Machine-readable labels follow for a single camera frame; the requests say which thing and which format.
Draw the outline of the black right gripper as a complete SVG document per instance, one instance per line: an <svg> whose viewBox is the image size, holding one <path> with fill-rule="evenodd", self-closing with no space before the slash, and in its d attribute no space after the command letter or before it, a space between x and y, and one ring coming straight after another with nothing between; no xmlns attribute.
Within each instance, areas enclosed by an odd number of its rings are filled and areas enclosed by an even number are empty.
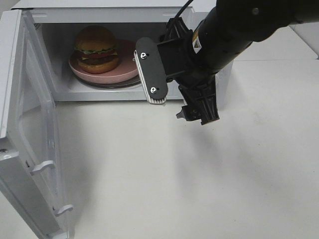
<svg viewBox="0 0 319 239"><path fill-rule="evenodd" d="M186 121L200 120L202 125L219 120L215 76L192 45L193 31L181 17L170 18L157 49L165 72L165 81L178 83L185 106L176 114Z"/></svg>

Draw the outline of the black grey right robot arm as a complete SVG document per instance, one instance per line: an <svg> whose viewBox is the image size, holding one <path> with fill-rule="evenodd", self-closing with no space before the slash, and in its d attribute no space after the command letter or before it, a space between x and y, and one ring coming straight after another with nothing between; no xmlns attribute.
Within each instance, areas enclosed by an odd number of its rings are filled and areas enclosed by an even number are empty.
<svg viewBox="0 0 319 239"><path fill-rule="evenodd" d="M178 83L186 101L177 117L201 124L218 120L215 75L253 42L318 19L316 0L219 0L194 30L180 14L171 18L158 51L167 78Z"/></svg>

